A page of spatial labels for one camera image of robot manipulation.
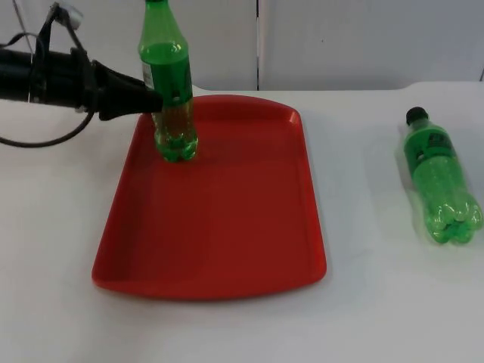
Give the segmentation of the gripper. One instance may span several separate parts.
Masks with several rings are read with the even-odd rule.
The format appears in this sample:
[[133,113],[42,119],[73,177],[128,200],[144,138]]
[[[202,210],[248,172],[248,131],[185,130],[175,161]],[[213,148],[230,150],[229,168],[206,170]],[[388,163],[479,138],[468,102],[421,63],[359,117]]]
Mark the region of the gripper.
[[[70,56],[76,65],[71,108],[97,112],[101,121],[163,109],[162,96],[146,88],[142,80],[112,70],[97,60],[92,64],[85,50],[71,48]],[[115,82],[123,84],[109,85]]]

